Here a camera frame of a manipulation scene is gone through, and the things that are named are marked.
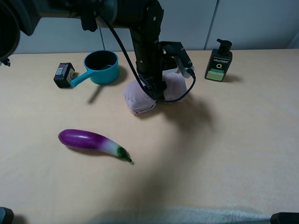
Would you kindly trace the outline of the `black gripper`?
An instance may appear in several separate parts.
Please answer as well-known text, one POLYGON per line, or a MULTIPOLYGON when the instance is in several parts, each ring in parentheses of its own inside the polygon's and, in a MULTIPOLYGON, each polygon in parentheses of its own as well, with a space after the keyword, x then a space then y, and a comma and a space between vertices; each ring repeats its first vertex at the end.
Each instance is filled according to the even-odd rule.
POLYGON ((162 80, 164 56, 156 56, 153 59, 136 57, 136 68, 140 79, 147 87, 150 95, 159 101, 164 101, 166 83, 162 80))

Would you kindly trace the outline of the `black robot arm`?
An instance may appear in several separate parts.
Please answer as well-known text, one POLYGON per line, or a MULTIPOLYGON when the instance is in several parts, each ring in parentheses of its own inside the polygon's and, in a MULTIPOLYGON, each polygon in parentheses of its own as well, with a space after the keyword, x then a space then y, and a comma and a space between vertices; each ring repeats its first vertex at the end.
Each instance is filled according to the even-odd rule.
POLYGON ((163 50, 159 43, 164 15, 157 0, 2 0, 0 2, 0 61, 10 65, 21 32, 33 34, 41 18, 77 18, 84 31, 110 29, 120 48, 124 46, 115 28, 130 30, 136 56, 134 75, 153 99, 163 101, 163 50))

